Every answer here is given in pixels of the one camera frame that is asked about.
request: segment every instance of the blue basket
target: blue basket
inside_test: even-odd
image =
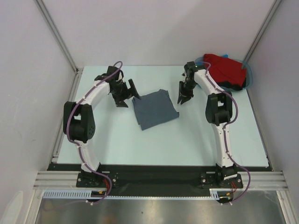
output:
[[[251,67],[244,61],[242,60],[236,60],[236,59],[233,59],[237,62],[240,62],[242,63],[242,66],[244,68],[246,68],[246,84],[245,84],[245,87],[243,89],[248,89],[249,87],[252,86],[252,71],[251,71]],[[203,61],[203,57],[199,57],[197,58],[194,62],[197,64],[197,65],[201,65]],[[226,88],[226,87],[222,87],[224,90],[229,90],[229,91],[235,91],[233,89],[229,89],[229,88]]]

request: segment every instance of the red garment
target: red garment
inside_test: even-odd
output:
[[[211,64],[209,72],[217,84],[229,82],[242,87],[246,78],[246,69],[242,69],[242,63],[213,54],[205,54],[204,62]]]

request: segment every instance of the dark gray cloth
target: dark gray cloth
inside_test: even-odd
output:
[[[141,130],[165,123],[179,117],[179,113],[174,109],[166,90],[159,90],[141,99],[132,99],[135,116]]]

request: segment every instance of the cloth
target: cloth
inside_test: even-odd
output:
[[[242,63],[213,54],[205,54],[204,62],[211,64],[210,75],[219,86],[234,90],[245,87],[247,70],[242,69]]]
[[[179,117],[179,113],[174,109],[166,90],[159,90],[141,99],[132,99],[135,116],[141,130],[168,122]]]

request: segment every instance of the white table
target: white table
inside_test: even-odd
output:
[[[214,166],[216,143],[205,117],[207,97],[200,87],[194,98],[177,105],[178,83],[183,66],[124,66],[125,80],[133,79],[139,94],[159,89],[169,91],[178,119],[145,131],[139,127],[131,99],[129,108],[117,108],[112,96],[105,97],[93,111],[96,132],[94,150],[102,164]],[[84,67],[76,100],[92,86],[107,66]],[[235,160],[244,166],[267,167],[268,161],[246,91],[233,92],[239,106],[238,120],[230,126],[231,147]],[[76,147],[63,139],[58,163],[80,163]]]

